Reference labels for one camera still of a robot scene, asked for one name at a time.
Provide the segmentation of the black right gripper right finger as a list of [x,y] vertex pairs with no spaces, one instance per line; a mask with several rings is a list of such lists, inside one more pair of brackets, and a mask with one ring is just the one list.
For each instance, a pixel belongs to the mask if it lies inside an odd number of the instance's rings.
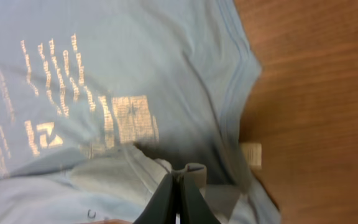
[[220,224],[190,176],[184,175],[179,186],[181,224]]

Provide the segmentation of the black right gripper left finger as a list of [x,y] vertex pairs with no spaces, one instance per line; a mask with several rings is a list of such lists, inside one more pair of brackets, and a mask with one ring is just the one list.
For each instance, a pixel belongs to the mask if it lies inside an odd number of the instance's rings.
[[173,176],[171,174],[165,175],[134,224],[176,224],[176,190]]

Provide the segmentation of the light blue t-shirt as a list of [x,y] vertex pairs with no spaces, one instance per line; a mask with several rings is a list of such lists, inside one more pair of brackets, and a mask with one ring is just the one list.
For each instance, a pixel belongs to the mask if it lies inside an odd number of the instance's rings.
[[0,1],[0,223],[133,222],[183,170],[279,223],[238,141],[260,71],[232,1]]

